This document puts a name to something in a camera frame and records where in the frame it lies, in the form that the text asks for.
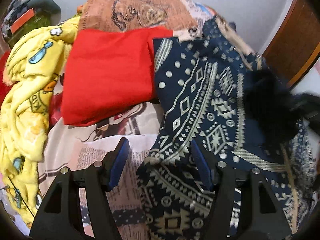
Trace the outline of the navy patterned garment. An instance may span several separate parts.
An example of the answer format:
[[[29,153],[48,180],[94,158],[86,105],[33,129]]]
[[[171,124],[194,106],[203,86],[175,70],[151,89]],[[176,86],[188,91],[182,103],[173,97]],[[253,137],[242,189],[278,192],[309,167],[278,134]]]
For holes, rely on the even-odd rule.
[[[164,111],[137,170],[151,239],[291,239],[309,220],[316,177],[293,96],[221,17],[202,37],[157,38],[155,86]],[[216,159],[207,190],[191,141]]]

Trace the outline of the yellow cartoon blanket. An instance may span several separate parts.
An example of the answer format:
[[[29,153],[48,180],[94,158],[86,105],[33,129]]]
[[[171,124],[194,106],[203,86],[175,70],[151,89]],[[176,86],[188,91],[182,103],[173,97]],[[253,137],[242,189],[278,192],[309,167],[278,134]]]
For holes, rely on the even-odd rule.
[[[49,130],[49,105],[78,33],[80,16],[34,29],[13,46],[3,82],[1,174],[11,207],[32,226],[41,198],[38,164]]]

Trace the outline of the red folded garment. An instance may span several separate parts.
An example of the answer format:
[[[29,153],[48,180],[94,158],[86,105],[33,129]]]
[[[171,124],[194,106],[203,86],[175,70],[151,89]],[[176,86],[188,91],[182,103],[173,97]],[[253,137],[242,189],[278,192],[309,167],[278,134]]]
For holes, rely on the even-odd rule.
[[[65,68],[64,123],[89,126],[156,98],[153,39],[173,34],[164,27],[80,31]]]

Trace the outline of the newspaper print bed sheet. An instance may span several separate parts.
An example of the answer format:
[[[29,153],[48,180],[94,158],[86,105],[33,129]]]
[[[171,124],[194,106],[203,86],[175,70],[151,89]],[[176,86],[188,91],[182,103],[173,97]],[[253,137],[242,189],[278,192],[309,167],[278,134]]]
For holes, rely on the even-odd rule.
[[[214,16],[220,17],[199,9],[190,0],[88,0],[78,33],[85,29],[123,33],[164,27],[174,32],[172,37],[187,41],[201,38],[204,24]],[[57,85],[61,100],[64,74]],[[61,115],[48,134],[44,159],[38,165],[41,193],[48,191],[62,168],[89,167],[111,152],[124,136],[130,143],[130,153],[120,181],[107,199],[123,239],[151,239],[137,170],[155,144],[163,116],[158,96],[85,127],[66,125]]]

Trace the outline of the brown wooden bed frame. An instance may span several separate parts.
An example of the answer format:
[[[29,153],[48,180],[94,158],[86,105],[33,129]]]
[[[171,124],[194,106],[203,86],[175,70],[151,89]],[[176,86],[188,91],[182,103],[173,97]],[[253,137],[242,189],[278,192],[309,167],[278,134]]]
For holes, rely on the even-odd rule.
[[[307,0],[292,1],[263,57],[289,88],[296,85],[318,60],[319,19]]]

